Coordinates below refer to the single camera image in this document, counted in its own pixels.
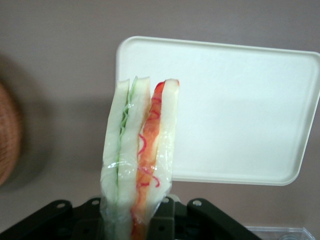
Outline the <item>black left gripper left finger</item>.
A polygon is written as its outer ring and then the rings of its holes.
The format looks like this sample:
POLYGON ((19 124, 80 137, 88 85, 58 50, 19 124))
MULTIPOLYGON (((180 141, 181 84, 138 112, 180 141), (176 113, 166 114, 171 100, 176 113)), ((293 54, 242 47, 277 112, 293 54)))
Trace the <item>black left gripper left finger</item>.
POLYGON ((55 200, 0 233, 2 240, 103 240, 100 197, 73 207, 55 200))

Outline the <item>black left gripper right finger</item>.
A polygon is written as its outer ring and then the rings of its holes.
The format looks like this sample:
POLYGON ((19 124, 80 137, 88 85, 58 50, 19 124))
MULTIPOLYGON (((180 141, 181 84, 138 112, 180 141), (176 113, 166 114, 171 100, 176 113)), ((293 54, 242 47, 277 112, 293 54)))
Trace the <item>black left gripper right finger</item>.
POLYGON ((204 198, 186 205, 166 197, 151 218, 148 240, 259 240, 218 207, 204 198))

